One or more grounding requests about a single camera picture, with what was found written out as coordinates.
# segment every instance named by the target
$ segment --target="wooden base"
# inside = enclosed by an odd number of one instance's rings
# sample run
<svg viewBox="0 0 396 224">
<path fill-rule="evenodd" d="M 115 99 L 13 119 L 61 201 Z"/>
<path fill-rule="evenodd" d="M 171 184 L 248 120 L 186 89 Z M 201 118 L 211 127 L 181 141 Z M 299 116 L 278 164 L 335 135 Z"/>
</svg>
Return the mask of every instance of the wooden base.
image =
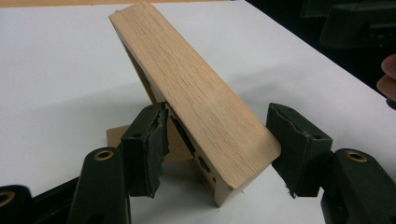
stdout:
<svg viewBox="0 0 396 224">
<path fill-rule="evenodd" d="M 153 103 L 166 102 L 218 206 L 280 154 L 280 145 L 216 72 L 148 3 L 110 15 Z"/>
</svg>

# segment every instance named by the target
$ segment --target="light wood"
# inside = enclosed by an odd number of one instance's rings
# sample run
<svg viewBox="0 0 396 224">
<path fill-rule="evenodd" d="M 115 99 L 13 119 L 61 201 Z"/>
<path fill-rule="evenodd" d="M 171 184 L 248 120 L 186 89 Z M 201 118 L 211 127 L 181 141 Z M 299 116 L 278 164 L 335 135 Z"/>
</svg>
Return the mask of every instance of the light wood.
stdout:
<svg viewBox="0 0 396 224">
<path fill-rule="evenodd" d="M 109 18 L 156 101 L 188 134 L 216 203 L 229 201 L 280 154 L 279 143 L 155 7 L 139 3 Z"/>
<path fill-rule="evenodd" d="M 151 3 L 171 2 L 211 2 L 213 0 L 147 0 Z M 58 6 L 83 6 L 106 4 L 132 4 L 141 0 L 0 0 L 0 7 L 58 7 Z"/>
</svg>

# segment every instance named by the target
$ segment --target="white tabletop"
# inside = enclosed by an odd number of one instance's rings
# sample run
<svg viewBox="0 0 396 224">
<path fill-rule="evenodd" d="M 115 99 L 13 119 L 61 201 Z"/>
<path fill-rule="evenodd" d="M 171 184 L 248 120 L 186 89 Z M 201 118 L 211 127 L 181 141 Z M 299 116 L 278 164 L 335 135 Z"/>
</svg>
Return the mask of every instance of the white tabletop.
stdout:
<svg viewBox="0 0 396 224">
<path fill-rule="evenodd" d="M 332 150 L 369 153 L 396 179 L 381 95 L 247 2 L 155 6 L 263 122 L 270 102 L 293 107 Z M 107 18 L 124 7 L 0 8 L 0 186 L 36 196 L 78 176 L 106 129 L 150 104 Z M 155 199 L 131 199 L 133 223 L 324 223 L 320 198 L 293 200 L 272 167 L 221 208 L 187 164 L 161 181 Z"/>
</svg>

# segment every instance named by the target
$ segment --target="brass insert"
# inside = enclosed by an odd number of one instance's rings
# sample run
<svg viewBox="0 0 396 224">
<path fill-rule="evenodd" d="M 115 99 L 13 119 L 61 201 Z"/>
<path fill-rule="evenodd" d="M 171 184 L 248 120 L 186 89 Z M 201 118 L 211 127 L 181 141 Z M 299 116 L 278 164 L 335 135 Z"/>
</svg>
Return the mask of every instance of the brass insert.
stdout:
<svg viewBox="0 0 396 224">
<path fill-rule="evenodd" d="M 105 161 L 113 157 L 114 152 L 111 150 L 102 150 L 95 155 L 96 161 Z"/>
<path fill-rule="evenodd" d="M 348 151 L 346 156 L 353 161 L 367 162 L 367 158 L 359 152 Z"/>
<path fill-rule="evenodd" d="M 15 192 L 3 191 L 0 192 L 0 207 L 10 203 L 15 198 Z"/>
</svg>

